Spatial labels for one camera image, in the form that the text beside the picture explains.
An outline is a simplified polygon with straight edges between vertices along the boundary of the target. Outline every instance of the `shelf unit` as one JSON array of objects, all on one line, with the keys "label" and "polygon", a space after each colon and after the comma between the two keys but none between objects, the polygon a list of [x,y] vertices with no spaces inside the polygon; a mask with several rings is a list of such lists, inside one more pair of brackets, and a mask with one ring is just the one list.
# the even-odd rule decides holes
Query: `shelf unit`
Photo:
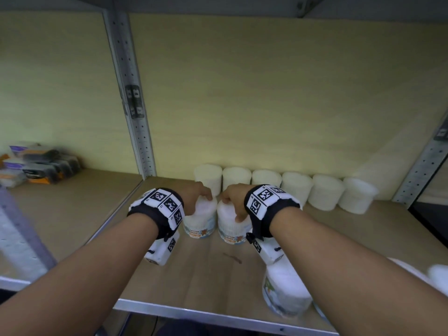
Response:
[{"label": "shelf unit", "polygon": [[[23,238],[27,241],[25,242],[27,250],[22,253],[24,256],[22,259],[13,260],[15,267],[21,269],[22,272],[11,267],[6,259],[0,259],[0,288],[14,291],[24,288],[57,261],[64,259],[77,248],[98,236],[104,229],[124,218],[129,203],[145,190],[154,186],[169,186],[170,184],[171,180],[156,177],[151,134],[127,12],[410,22],[443,22],[448,16],[443,13],[444,9],[448,9],[448,0],[426,0],[425,3],[432,4],[430,8],[422,7],[417,0],[414,3],[408,1],[406,7],[401,0],[387,0],[389,7],[382,7],[381,4],[376,3],[376,9],[387,10],[383,13],[372,12],[370,7],[366,7],[375,2],[375,0],[209,0],[207,3],[204,3],[203,0],[0,0],[0,11],[88,11],[102,14],[125,119],[140,174],[140,176],[123,173],[111,175],[107,171],[84,170],[80,175],[66,180],[54,188],[44,189],[35,185],[23,185],[11,191],[11,196],[23,214],[17,210],[11,201],[11,196],[8,199],[2,197],[2,200],[8,203],[7,208],[0,210],[0,217],[7,223],[3,224],[2,237],[5,237],[6,242],[17,242],[17,238]],[[411,169],[394,197],[394,201],[409,207],[443,163],[448,154],[448,148],[446,143],[438,140],[437,137],[440,137],[440,132],[445,129],[445,126],[444,123],[437,130],[434,135],[435,139],[430,141],[422,156]],[[443,153],[430,153],[429,151],[433,151],[434,147],[442,149]],[[415,171],[423,170],[422,167],[425,167],[425,177],[415,179]],[[413,185],[412,188],[409,188],[409,180]],[[82,188],[82,193],[89,193],[89,196],[77,192],[77,189],[80,188]],[[47,193],[42,196],[44,199],[38,202],[36,198],[39,196],[36,192],[42,195],[42,191],[47,191]],[[100,205],[96,205],[94,208],[89,207],[91,196],[98,198],[104,193],[109,193],[110,196],[105,198]],[[58,214],[53,217],[54,221],[49,223],[48,211],[54,203],[58,203],[56,206],[60,209]],[[71,207],[67,206],[67,203],[73,204],[73,207],[86,207],[87,209],[81,214],[72,215]],[[432,263],[443,263],[448,260],[448,254],[444,248],[440,247],[440,243],[432,238],[426,230],[420,228],[417,221],[398,204],[375,203],[368,215],[356,218],[340,210],[324,213],[309,206],[307,210],[320,221],[332,225],[381,254],[397,257],[410,263],[420,262],[420,264],[414,263],[420,270],[425,270]],[[62,216],[70,217],[66,226],[60,224]],[[392,220],[390,218],[392,216],[400,217],[398,219],[400,222]],[[338,221],[349,223],[340,227],[337,225]],[[380,223],[379,227],[375,224],[369,225],[373,221]],[[371,231],[367,227],[361,231],[356,228],[360,224],[375,226],[375,230]],[[416,231],[416,234],[410,236],[403,233],[406,238],[398,234],[388,235],[386,233],[389,231],[387,224],[397,224],[396,231],[404,231],[406,224],[410,224],[414,227],[413,231]],[[55,231],[61,230],[75,234],[69,245],[67,245],[67,240],[59,238],[60,235],[54,238]],[[398,240],[400,248],[385,249],[384,245],[393,243],[378,244],[377,240],[372,238],[372,234],[375,233],[379,233],[381,236],[388,235],[391,241]],[[325,324],[314,310],[310,310],[301,319],[286,322],[267,309],[259,295],[260,283],[255,280],[261,280],[264,267],[248,245],[243,245],[242,249],[238,251],[238,257],[242,257],[241,260],[248,265],[241,273],[238,265],[234,264],[231,258],[226,258],[226,254],[232,254],[235,249],[221,243],[217,233],[202,242],[200,247],[198,247],[197,241],[192,239],[181,238],[180,240],[181,243],[176,248],[171,260],[173,266],[155,267],[142,261],[122,297],[115,305],[115,309],[171,318],[189,318],[217,325],[232,323],[238,328],[285,335],[335,334],[334,330]],[[12,248],[9,254],[8,252],[5,254],[7,256],[16,254],[16,251]],[[419,252],[423,252],[426,256],[422,257]],[[198,262],[193,262],[191,259],[187,261],[184,259],[185,255],[192,255],[197,259],[205,257],[205,259]],[[30,267],[30,258],[40,260],[40,266]],[[167,294],[169,290],[165,287],[164,281],[159,279],[169,278],[170,271],[177,272],[179,269],[187,277],[190,277],[191,281],[186,281],[186,283],[192,283],[192,285],[182,288],[182,294],[179,297],[170,296]],[[213,275],[209,269],[215,269],[215,274]],[[220,274],[220,271],[224,271],[228,275],[226,280],[231,284],[228,293],[216,291],[215,286],[210,284],[220,280],[213,277]],[[254,279],[250,283],[245,282],[247,292],[238,292],[237,288],[242,284],[242,278]],[[210,293],[210,300],[201,301],[203,290]],[[230,301],[220,301],[221,297],[226,295],[229,295]],[[232,299],[234,299],[233,301],[241,299],[244,302],[240,310],[232,305]]]}]

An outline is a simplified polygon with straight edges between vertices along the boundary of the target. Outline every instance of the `hand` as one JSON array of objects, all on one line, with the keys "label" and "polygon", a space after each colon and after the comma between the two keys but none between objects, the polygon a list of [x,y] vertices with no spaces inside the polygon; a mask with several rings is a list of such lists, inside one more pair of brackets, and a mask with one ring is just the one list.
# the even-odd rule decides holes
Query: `hand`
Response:
[{"label": "hand", "polygon": [[244,208],[244,198],[246,197],[249,190],[253,189],[255,186],[257,185],[229,185],[227,189],[221,194],[221,200],[223,201],[223,203],[233,203],[233,206],[235,207],[235,213],[237,214],[237,216],[235,217],[235,221],[237,223],[241,223],[247,217],[247,212]]},{"label": "hand", "polygon": [[191,216],[196,211],[196,202],[199,196],[205,196],[208,200],[212,200],[211,190],[205,187],[202,182],[195,183],[179,182],[170,188],[176,191],[184,201],[184,212],[186,216]]}]

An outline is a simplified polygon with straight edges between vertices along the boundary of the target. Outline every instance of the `black wrist strap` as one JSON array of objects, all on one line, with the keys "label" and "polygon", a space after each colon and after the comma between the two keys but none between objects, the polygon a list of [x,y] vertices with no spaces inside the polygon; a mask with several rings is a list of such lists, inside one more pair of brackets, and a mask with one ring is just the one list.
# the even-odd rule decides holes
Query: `black wrist strap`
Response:
[{"label": "black wrist strap", "polygon": [[[182,207],[184,205],[184,201],[182,200],[182,197],[175,191],[171,190],[171,189],[167,189],[167,188],[157,188],[154,189],[155,191],[162,189],[165,191],[170,192],[171,194],[173,194],[178,200],[179,202],[181,202]],[[180,220],[176,220],[176,224],[177,227],[172,230],[169,223],[168,223],[168,218],[165,217],[162,212],[159,211],[158,208],[156,207],[151,207],[149,205],[146,205],[145,203],[143,203],[146,199],[148,199],[150,196],[152,196],[154,193],[154,191],[149,191],[147,193],[145,193],[145,195],[139,199],[140,203],[137,206],[132,207],[129,212],[128,212],[128,216],[134,213],[141,213],[141,214],[145,214],[147,215],[149,218],[151,218],[155,224],[157,225],[158,229],[159,229],[159,234],[157,235],[156,239],[164,239],[164,241],[166,242],[168,240],[168,238],[172,237],[174,235],[174,233],[176,232],[177,228],[179,227],[180,222],[182,221],[182,217],[180,218]]]},{"label": "black wrist strap", "polygon": [[272,219],[274,216],[282,209],[286,207],[297,207],[300,208],[300,204],[298,203],[298,200],[292,197],[291,195],[288,195],[286,192],[281,190],[278,187],[270,187],[268,190],[271,190],[273,193],[277,191],[277,193],[282,193],[283,197],[290,197],[287,199],[279,198],[276,202],[269,205],[266,209],[266,213],[264,216],[260,219],[256,216],[256,213],[258,212],[257,206],[259,206],[256,201],[253,201],[252,205],[248,207],[249,200],[251,196],[254,194],[254,192],[257,191],[261,187],[266,187],[266,185],[259,185],[251,189],[247,195],[244,198],[244,208],[246,212],[249,214],[250,220],[252,221],[252,233],[254,236],[258,239],[264,240],[263,237],[270,238],[272,237],[271,232],[269,231]]}]

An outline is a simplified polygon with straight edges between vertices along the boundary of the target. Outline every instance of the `wrist strap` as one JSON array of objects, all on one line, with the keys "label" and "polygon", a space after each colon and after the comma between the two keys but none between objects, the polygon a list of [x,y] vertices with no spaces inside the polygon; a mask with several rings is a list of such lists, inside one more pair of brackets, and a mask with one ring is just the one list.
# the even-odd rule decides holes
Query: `wrist strap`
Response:
[{"label": "wrist strap", "polygon": [[157,239],[166,241],[185,217],[183,205],[182,197],[177,192],[167,188],[151,189],[131,204],[128,216],[133,213],[146,214],[159,228]]},{"label": "wrist strap", "polygon": [[298,199],[273,185],[259,185],[244,198],[244,208],[252,221],[252,233],[258,239],[272,237],[269,227],[278,211],[285,207],[301,208]]}]

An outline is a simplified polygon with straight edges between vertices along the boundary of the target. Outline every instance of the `forearm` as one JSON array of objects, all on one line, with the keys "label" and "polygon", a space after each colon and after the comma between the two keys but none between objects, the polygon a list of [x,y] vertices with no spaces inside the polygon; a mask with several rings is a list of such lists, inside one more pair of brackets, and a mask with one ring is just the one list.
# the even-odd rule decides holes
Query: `forearm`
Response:
[{"label": "forearm", "polygon": [[2,334],[92,335],[157,233],[149,217],[127,217],[0,305]]},{"label": "forearm", "polygon": [[448,299],[385,257],[293,207],[270,230],[341,334],[446,332]]}]

